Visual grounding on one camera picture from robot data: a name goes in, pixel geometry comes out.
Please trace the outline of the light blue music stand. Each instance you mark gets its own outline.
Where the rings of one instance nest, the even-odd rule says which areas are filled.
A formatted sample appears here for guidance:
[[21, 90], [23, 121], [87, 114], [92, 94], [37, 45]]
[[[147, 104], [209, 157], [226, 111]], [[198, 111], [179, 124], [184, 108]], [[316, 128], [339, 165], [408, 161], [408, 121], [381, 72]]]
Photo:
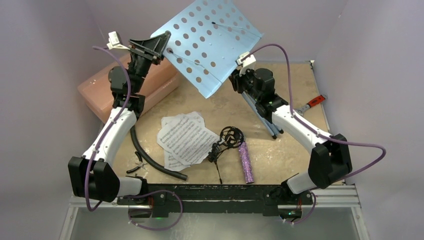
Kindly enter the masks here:
[[[234, 70], [241, 69], [236, 63], [239, 55], [251, 53], [263, 37], [230, 0], [196, 0], [153, 35], [166, 30], [171, 37], [165, 58], [206, 99], [229, 80]], [[249, 96], [240, 94], [273, 138], [283, 132], [259, 116]]]

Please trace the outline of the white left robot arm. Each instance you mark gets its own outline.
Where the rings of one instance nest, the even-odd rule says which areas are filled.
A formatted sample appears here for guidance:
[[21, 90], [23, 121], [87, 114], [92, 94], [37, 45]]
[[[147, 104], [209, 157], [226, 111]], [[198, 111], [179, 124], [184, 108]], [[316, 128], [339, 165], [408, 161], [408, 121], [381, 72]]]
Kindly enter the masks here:
[[124, 66], [119, 58], [114, 58], [117, 66], [107, 74], [113, 97], [109, 118], [90, 147], [68, 162], [71, 187], [76, 197], [110, 203], [117, 197], [129, 196], [138, 205], [148, 201], [149, 191], [143, 187], [143, 178], [119, 177], [112, 165], [126, 134], [144, 110], [146, 97], [139, 91], [151, 66], [163, 61], [171, 36], [172, 33], [165, 30], [145, 40], [130, 39], [128, 46], [124, 46], [119, 34], [113, 31], [108, 34], [105, 47], [94, 46], [95, 50], [111, 57], [112, 49], [128, 51], [130, 61]]

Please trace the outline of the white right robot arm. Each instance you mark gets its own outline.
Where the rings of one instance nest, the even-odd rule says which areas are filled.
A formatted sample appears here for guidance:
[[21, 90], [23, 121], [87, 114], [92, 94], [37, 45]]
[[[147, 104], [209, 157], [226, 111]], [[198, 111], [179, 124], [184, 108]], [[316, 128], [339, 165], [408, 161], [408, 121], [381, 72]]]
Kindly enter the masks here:
[[322, 131], [291, 110], [289, 103], [276, 94], [271, 70], [258, 68], [240, 73], [235, 69], [229, 80], [235, 92], [253, 100], [253, 109], [260, 117], [290, 134], [310, 154], [307, 171], [281, 183], [279, 192], [284, 202], [292, 204], [301, 193], [325, 189], [352, 172], [349, 147], [343, 143], [346, 138]]

